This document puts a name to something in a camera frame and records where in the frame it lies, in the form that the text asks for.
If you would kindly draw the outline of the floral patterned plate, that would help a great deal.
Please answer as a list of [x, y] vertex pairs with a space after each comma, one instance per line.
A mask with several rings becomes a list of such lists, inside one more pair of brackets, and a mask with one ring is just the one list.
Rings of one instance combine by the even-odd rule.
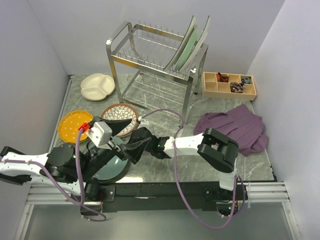
[[133, 106], [125, 103], [117, 103], [106, 108], [101, 116], [107, 120], [137, 119], [138, 113]]
[[137, 127], [137, 119], [134, 118], [131, 120], [130, 124], [127, 125], [120, 133], [118, 133], [116, 136], [118, 138], [122, 138], [125, 137], [127, 135], [129, 135], [136, 127]]

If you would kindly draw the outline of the dark brown rimmed plate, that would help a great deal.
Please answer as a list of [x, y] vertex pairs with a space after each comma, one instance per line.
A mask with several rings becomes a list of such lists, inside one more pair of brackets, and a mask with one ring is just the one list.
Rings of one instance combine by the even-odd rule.
[[95, 174], [95, 178], [101, 183], [115, 183], [126, 176], [130, 169], [130, 163], [123, 166], [105, 166]]

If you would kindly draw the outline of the orange dotted scalloped plate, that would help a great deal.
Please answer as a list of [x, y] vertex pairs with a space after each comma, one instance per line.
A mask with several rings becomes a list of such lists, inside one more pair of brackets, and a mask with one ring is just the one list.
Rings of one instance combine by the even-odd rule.
[[89, 123], [93, 115], [85, 110], [75, 110], [67, 113], [59, 122], [57, 132], [59, 138], [70, 144], [75, 144], [79, 133], [79, 127]]

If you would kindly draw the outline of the cream divided plate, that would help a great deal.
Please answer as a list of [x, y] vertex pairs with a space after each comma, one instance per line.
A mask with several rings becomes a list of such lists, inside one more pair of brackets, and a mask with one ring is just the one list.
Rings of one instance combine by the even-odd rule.
[[115, 90], [115, 81], [110, 75], [95, 73], [80, 84], [81, 95], [90, 101], [102, 101]]

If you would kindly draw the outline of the cream square plate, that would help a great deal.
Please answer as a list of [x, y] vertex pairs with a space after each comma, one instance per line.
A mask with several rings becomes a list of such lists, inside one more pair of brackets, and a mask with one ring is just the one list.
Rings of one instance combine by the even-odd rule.
[[185, 47], [189, 41], [189, 38], [190, 38], [192, 32], [194, 31], [195, 25], [196, 25], [196, 17], [193, 15], [191, 18], [190, 24], [188, 26], [188, 29], [187, 29], [187, 31], [181, 41], [176, 53], [173, 55], [173, 57], [169, 61], [169, 63], [165, 66], [165, 68], [164, 68], [165, 71], [169, 70], [178, 61], [180, 55], [182, 54], [183, 50], [185, 49]]

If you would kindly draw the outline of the dark teal round plate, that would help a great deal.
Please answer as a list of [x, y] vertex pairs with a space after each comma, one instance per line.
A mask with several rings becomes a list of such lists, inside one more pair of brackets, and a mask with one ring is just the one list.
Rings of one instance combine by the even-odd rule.
[[108, 162], [93, 176], [97, 180], [106, 182], [120, 177], [120, 175], [125, 171], [128, 160], [122, 160], [120, 157], [112, 153], [111, 149], [98, 148], [93, 143], [88, 146], [88, 149], [92, 155], [98, 154], [102, 157], [103, 161], [108, 160]]

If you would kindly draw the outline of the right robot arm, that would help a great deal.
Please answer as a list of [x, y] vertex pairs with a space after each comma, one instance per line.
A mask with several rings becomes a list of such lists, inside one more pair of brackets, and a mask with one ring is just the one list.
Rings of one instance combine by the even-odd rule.
[[219, 193], [230, 200], [237, 194], [235, 186], [236, 160], [239, 144], [213, 128], [193, 136], [156, 137], [146, 127], [135, 130], [128, 144], [134, 144], [134, 163], [144, 151], [157, 159], [170, 159], [175, 156], [200, 156], [218, 172]]

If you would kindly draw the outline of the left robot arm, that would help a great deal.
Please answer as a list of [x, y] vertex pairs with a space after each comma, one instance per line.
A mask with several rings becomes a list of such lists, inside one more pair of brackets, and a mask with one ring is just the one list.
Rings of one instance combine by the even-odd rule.
[[112, 159], [136, 164], [144, 151], [154, 152], [158, 138], [146, 128], [135, 130], [128, 143], [118, 144], [115, 136], [130, 119], [106, 120], [94, 117], [78, 129], [76, 143], [64, 143], [50, 152], [26, 155], [5, 146], [0, 153], [0, 179], [3, 182], [57, 187], [64, 195], [75, 196], [74, 202], [97, 200], [101, 190], [96, 173]]

